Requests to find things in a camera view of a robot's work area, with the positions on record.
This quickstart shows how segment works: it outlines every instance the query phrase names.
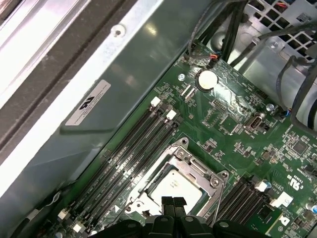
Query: screw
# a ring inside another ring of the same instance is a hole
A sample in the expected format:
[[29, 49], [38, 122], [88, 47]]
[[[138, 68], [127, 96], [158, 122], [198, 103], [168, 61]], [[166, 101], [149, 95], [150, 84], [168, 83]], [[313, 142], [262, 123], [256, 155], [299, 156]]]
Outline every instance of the screw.
[[185, 217], [186, 222], [192, 222], [193, 220], [194, 220], [194, 218], [192, 218], [192, 217]]
[[216, 178], [214, 178], [214, 179], [211, 181], [211, 183], [212, 183], [213, 186], [218, 186], [218, 185], [219, 185], [219, 181], [218, 181]]
[[130, 224], [128, 225], [128, 228], [134, 228], [134, 227], [136, 227], [135, 223], [130, 223]]
[[185, 75], [183, 73], [181, 73], [180, 75], [178, 75], [178, 80], [179, 81], [184, 81], [185, 80]]
[[184, 151], [182, 151], [182, 150], [179, 150], [178, 152], [177, 152], [177, 156], [178, 157], [180, 157], [180, 158], [182, 158], [183, 156], [184, 156]]
[[278, 43], [277, 42], [273, 42], [270, 47], [271, 47], [271, 49], [275, 49], [275, 48], [278, 47]]
[[226, 223], [226, 222], [220, 222], [219, 225], [223, 228], [228, 228], [229, 227], [229, 224]]
[[272, 103], [267, 104], [266, 110], [268, 112], [272, 112], [274, 110], [275, 106]]
[[114, 25], [112, 28], [111, 28], [111, 34], [114, 36], [114, 37], [123, 37], [125, 35], [125, 28], [123, 25]]

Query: black cable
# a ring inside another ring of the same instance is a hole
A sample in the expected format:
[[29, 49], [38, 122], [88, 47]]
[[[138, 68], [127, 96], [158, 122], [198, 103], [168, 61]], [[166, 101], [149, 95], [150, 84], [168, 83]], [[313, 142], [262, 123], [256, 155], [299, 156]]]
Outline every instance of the black cable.
[[311, 89], [316, 77], [317, 77], [317, 59], [315, 59], [313, 65], [310, 67], [307, 77], [305, 78], [304, 82], [302, 83], [301, 87], [299, 88], [295, 96], [293, 106], [292, 106], [292, 112], [291, 112], [291, 122], [293, 123], [293, 125], [297, 126], [302, 131], [309, 133], [310, 135], [315, 137], [317, 137], [317, 131], [314, 131], [308, 128], [307, 126], [305, 126], [304, 124], [302, 124], [296, 118], [296, 115], [304, 99], [306, 98], [309, 90]]
[[292, 66], [293, 64], [293, 61], [294, 59], [296, 59], [295, 56], [291, 56], [289, 58], [289, 60], [287, 61], [286, 65], [284, 66], [284, 68], [281, 70], [281, 72], [278, 74], [277, 76], [277, 80], [276, 80], [276, 93], [277, 93], [277, 96], [278, 96], [278, 100], [279, 100], [279, 104], [280, 106], [283, 108], [284, 111], [287, 110], [287, 107], [285, 106], [284, 104], [284, 101], [283, 101], [283, 96], [282, 96], [282, 78], [283, 78], [283, 75], [284, 73], [286, 72], [286, 70], [288, 70], [288, 68], [290, 66]]
[[288, 108], [285, 106], [282, 96], [282, 79], [283, 75], [286, 72], [286, 70], [289, 69], [290, 66], [296, 66], [296, 65], [302, 65], [302, 66], [309, 66], [312, 65], [312, 63], [306, 62], [305, 58], [296, 58], [295, 56], [291, 56], [287, 63], [285, 64], [284, 68], [281, 70], [281, 72], [277, 76], [276, 80], [276, 93], [280, 102], [280, 106], [283, 108], [284, 111], [288, 110]]
[[218, 3], [231, 3], [231, 2], [239, 2], [239, 1], [245, 1], [245, 0], [214, 0], [212, 1], [207, 7], [206, 9], [203, 11], [201, 17], [199, 18], [196, 26], [194, 27], [194, 30], [192, 32], [192, 35], [191, 35], [191, 38], [188, 42], [188, 47], [187, 47], [187, 50], [188, 50], [188, 56], [193, 58], [193, 59], [207, 59], [210, 57], [210, 55], [204, 55], [204, 56], [196, 56], [196, 55], [193, 55], [192, 54], [192, 44], [194, 42], [194, 39], [195, 39], [195, 36], [198, 32], [198, 29], [202, 23], [202, 21], [204, 20], [205, 18], [205, 15], [208, 13], [208, 11], [210, 10], [210, 8], [213, 6], [213, 5], [216, 5]]
[[25, 218], [18, 226], [17, 228], [14, 230], [14, 232], [12, 233], [12, 235], [10, 236], [10, 238], [17, 238], [21, 232], [23, 231], [23, 229], [26, 227], [27, 224], [29, 224], [30, 219]]
[[313, 103], [313, 105], [309, 111], [308, 119], [307, 119], [307, 126], [308, 126], [308, 128], [310, 128], [312, 130], [314, 129], [314, 126], [315, 126], [316, 113], [317, 113], [317, 99]]
[[[314, 30], [316, 28], [317, 28], [317, 22], [311, 22], [301, 26], [292, 26], [286, 29], [269, 32], [267, 34], [259, 36], [259, 40], [263, 41], [273, 36], [283, 36], [283, 35], [293, 34], [293, 33], [301, 32], [301, 31]], [[238, 58], [236, 58], [230, 65], [232, 67], [236, 66], [241, 60], [243, 60], [247, 56], [248, 53], [250, 53], [253, 50], [255, 46], [256, 44], [251, 42], [246, 47], [246, 49], [238, 56]]]
[[207, 45], [208, 41], [213, 37], [213, 35], [217, 32], [219, 27], [225, 22], [225, 20], [230, 16], [233, 12], [234, 3], [229, 3], [212, 21], [209, 27], [202, 33], [202, 35], [198, 38], [200, 42], [204, 45]]
[[234, 43], [237, 38], [239, 25], [243, 17], [243, 10], [247, 5], [248, 1], [243, 1], [239, 3], [235, 3], [235, 9], [233, 10], [231, 20], [228, 26], [228, 30], [226, 36], [223, 41], [223, 45], [221, 48], [221, 58], [223, 61], [228, 62], [231, 52], [234, 48]]

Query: dimm slot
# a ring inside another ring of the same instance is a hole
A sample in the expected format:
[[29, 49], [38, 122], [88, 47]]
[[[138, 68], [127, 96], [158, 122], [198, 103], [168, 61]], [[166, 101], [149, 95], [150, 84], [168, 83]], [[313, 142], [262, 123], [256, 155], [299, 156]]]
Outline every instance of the dimm slot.
[[248, 190], [248, 188], [243, 190], [243, 193], [237, 198], [237, 200], [230, 204], [230, 208], [226, 212], [224, 212], [219, 218], [231, 220], [237, 209], [239, 209], [242, 206], [245, 199], [247, 199], [251, 194], [252, 192]]
[[[123, 163], [126, 160], [126, 155], [129, 155], [141, 141], [139, 140], [140, 138], [142, 139], [144, 135], [149, 133], [149, 130], [152, 129], [153, 124], [157, 123], [160, 117], [155, 117], [152, 118], [150, 123], [147, 124], [146, 128], [142, 131], [142, 133], [137, 135], [137, 138], [133, 141], [132, 145], [129, 147], [128, 150], [126, 150], [123, 155], [120, 157], [117, 157], [118, 161], [117, 164], [120, 166], [121, 163]], [[76, 210], [84, 210], [87, 204], [93, 202], [93, 199], [96, 197], [96, 194], [100, 193], [103, 190], [103, 185], [106, 183], [106, 181], [111, 178], [117, 171], [118, 166], [110, 168], [110, 171], [105, 171], [103, 174], [103, 178], [101, 178], [101, 181], [98, 182], [98, 184], [95, 186], [94, 190], [91, 191], [89, 194], [87, 194], [86, 198], [84, 201], [81, 202], [81, 206], [78, 207]]]
[[133, 126], [133, 128], [130, 130], [128, 135], [120, 142], [120, 144], [116, 147], [116, 149], [112, 152], [108, 160], [105, 160], [104, 164], [98, 169], [98, 171], [93, 175], [93, 177], [89, 180], [89, 182], [85, 185], [85, 187], [82, 189], [80, 194], [78, 195], [78, 200], [81, 199], [81, 197], [84, 195], [86, 190], [95, 182], [95, 180], [98, 178], [98, 176], [102, 173], [102, 171], [108, 166], [108, 162], [111, 158], [115, 157], [124, 147], [125, 144], [130, 141], [130, 139], [135, 135], [135, 133], [140, 129], [141, 125], [150, 117], [151, 111], [147, 110], [139, 119], [139, 121], [136, 123], [136, 125]]
[[241, 224], [245, 225], [249, 218], [264, 205], [264, 201], [260, 199], [257, 204], [255, 204], [248, 212], [248, 214], [242, 219]]
[[[166, 142], [166, 140], [170, 137], [170, 135], [174, 131], [174, 129], [175, 128], [173, 127], [167, 131], [167, 133], [162, 137], [162, 139], [159, 141], [159, 143], [157, 143], [156, 146], [154, 148], [152, 148], [151, 152], [147, 155], [145, 161], [148, 161], [149, 158], [151, 156], [153, 156], [153, 154]], [[97, 225], [99, 219], [108, 211], [109, 208], [112, 207], [112, 205], [115, 202], [115, 200], [117, 199], [117, 197], [122, 193], [123, 190], [125, 190], [129, 186], [131, 179], [133, 179], [143, 169], [143, 167], [144, 167], [144, 165], [135, 169], [135, 171], [131, 174], [130, 179], [127, 179], [124, 182], [124, 185], [122, 185], [121, 189], [116, 192], [116, 194], [112, 197], [112, 200], [108, 201], [107, 204], [105, 204], [105, 206], [103, 207], [102, 211], [96, 215], [96, 218], [93, 220], [91, 227], [94, 227], [95, 225]]]
[[[223, 210], [224, 207], [227, 207], [230, 203], [230, 200], [234, 197], [237, 197], [237, 194], [243, 189], [244, 184], [239, 180], [238, 183], [226, 194], [223, 200], [220, 203], [219, 213]], [[208, 217], [206, 223], [210, 225], [213, 220], [214, 212]]]
[[[257, 203], [258, 200], [260, 200], [259, 197], [257, 196], [253, 196], [249, 202], [249, 204], [251, 204], [251, 206], [253, 206], [253, 204]], [[244, 207], [242, 210], [240, 210], [240, 212], [238, 213], [238, 216], [235, 217], [234, 221], [237, 223], [240, 223], [249, 213], [249, 209], [246, 209], [246, 207]]]
[[[158, 135], [156, 132], [160, 132], [162, 130], [162, 128], [165, 126], [165, 124], [161, 121], [159, 123], [159, 127], [157, 130], [154, 130], [151, 132], [151, 136], [150, 138], [147, 139], [147, 142], [145, 143], [145, 145], [143, 145], [142, 149], [136, 154], [133, 155], [132, 158], [130, 159], [130, 161], [128, 162], [128, 164], [126, 165], [126, 167], [124, 168], [124, 170], [122, 170], [119, 175], [117, 176], [117, 178], [115, 179], [115, 181], [112, 184], [106, 184], [106, 186], [108, 187], [108, 189], [106, 189], [105, 192], [103, 192], [103, 194], [105, 194], [106, 196], [112, 192], [113, 188], [116, 187], [116, 185], [118, 184], [118, 182], [124, 178], [124, 173], [128, 170], [130, 170], [136, 160], [139, 158], [140, 155], [142, 155], [144, 153], [144, 151], [147, 149], [147, 147], [149, 146], [149, 144], [153, 141], [153, 139]], [[91, 208], [89, 208], [85, 214], [92, 214], [94, 213], [95, 209], [100, 205], [100, 203], [103, 201], [104, 196], [100, 196], [97, 200], [92, 201], [92, 203], [94, 204]]]

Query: white label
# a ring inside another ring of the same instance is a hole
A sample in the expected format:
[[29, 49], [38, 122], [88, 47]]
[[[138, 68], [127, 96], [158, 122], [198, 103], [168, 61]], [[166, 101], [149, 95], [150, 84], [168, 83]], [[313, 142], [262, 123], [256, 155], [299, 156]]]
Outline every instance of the white label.
[[78, 109], [73, 113], [73, 115], [68, 119], [65, 125], [80, 125], [80, 123], [85, 119], [89, 112], [94, 108], [94, 106], [99, 102], [101, 97], [108, 91], [111, 84], [105, 80], [101, 80], [97, 86], [91, 91], [84, 102], [78, 107]]
[[290, 180], [289, 185], [292, 186], [293, 189], [298, 191], [299, 189], [303, 189], [304, 186], [302, 185], [303, 181], [297, 176], [290, 176], [288, 175], [287, 178]]
[[287, 217], [284, 217], [284, 216], [281, 216], [279, 220], [281, 221], [281, 223], [284, 226], [287, 226], [287, 224], [290, 222], [290, 220]]

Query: sticker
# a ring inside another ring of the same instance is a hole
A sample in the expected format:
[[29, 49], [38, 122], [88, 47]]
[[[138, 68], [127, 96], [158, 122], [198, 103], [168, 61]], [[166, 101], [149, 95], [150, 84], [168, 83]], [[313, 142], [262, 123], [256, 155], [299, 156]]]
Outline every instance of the sticker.
[[286, 192], [282, 192], [278, 199], [274, 199], [270, 202], [270, 205], [277, 208], [281, 205], [288, 207], [292, 203], [292, 201], [293, 198], [290, 195], [288, 195]]
[[287, 226], [287, 224], [291, 221], [289, 220], [287, 217], [284, 217], [284, 216], [281, 216], [280, 219], [278, 219], [279, 221], [281, 221], [281, 223], [284, 225], [284, 226]]
[[101, 97], [108, 91], [111, 84], [105, 80], [101, 80], [93, 91], [88, 95], [84, 102], [78, 107], [73, 115], [68, 119], [65, 125], [80, 125], [89, 112], [99, 102]]

